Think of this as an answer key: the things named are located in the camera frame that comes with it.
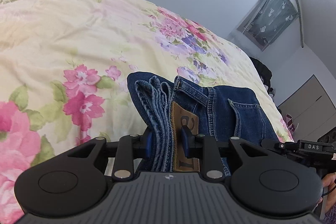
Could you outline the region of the person's right hand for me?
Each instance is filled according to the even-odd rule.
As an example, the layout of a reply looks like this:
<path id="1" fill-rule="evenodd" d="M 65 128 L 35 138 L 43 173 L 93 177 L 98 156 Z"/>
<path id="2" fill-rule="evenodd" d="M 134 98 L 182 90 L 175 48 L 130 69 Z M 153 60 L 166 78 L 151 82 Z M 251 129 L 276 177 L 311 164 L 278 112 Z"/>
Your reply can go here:
<path id="1" fill-rule="evenodd" d="M 335 178 L 336 178 L 335 173 L 327 174 L 322 179 L 323 187 L 327 187 L 328 191 L 332 190 L 335 187 Z M 335 218 L 335 190 L 333 190 L 327 196 L 325 211 L 326 211 L 326 215 L 329 218 Z"/>

